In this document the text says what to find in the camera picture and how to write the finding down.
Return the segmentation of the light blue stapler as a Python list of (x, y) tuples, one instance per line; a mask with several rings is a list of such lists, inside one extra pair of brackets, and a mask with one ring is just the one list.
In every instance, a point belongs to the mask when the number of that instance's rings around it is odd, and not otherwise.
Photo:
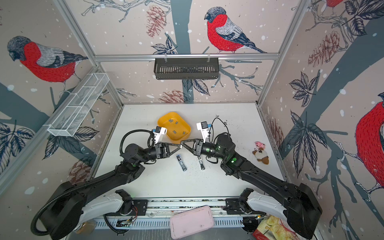
[(180, 155), (177, 155), (177, 160), (178, 160), (178, 163), (180, 164), (182, 170), (185, 172), (187, 170), (187, 167), (185, 166), (182, 158)]

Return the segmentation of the white mini stapler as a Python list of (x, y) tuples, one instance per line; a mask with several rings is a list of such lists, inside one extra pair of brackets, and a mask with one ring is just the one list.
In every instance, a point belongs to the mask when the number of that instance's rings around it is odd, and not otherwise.
[(204, 171), (205, 170), (205, 166), (204, 166), (203, 160), (202, 160), (202, 158), (200, 156), (198, 156), (198, 161), (199, 161), (201, 170)]

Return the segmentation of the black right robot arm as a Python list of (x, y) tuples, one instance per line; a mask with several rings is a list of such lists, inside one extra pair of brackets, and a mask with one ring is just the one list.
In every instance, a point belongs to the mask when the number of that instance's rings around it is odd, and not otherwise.
[(254, 185), (282, 205), (283, 216), (292, 230), (306, 239), (314, 236), (323, 210), (307, 185), (285, 182), (256, 167), (236, 152), (235, 143), (226, 134), (220, 134), (215, 144), (193, 139), (182, 141), (181, 145), (195, 156), (221, 158), (220, 167), (227, 175)]

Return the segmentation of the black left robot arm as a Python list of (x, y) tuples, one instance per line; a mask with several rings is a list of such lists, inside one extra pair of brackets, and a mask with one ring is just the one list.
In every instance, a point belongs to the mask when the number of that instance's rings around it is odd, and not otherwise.
[(158, 143), (147, 149), (136, 144), (120, 149), (123, 161), (111, 172), (84, 183), (61, 184), (34, 216), (31, 232), (36, 236), (49, 235), (53, 240), (65, 237), (85, 215), (83, 207), (86, 204), (116, 187), (138, 179), (145, 170), (143, 163), (168, 158), (180, 148), (177, 144)]

